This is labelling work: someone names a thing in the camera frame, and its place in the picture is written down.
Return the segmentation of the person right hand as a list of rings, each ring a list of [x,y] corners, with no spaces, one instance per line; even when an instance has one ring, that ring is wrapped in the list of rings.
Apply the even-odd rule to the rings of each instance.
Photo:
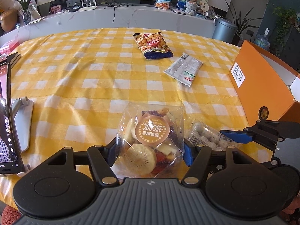
[[[288,222],[288,224],[297,224],[296,220],[293,219],[292,217],[296,209],[299,209],[299,207],[300,207],[300,197],[296,196],[291,202],[291,204],[280,212],[280,217],[284,221]]]

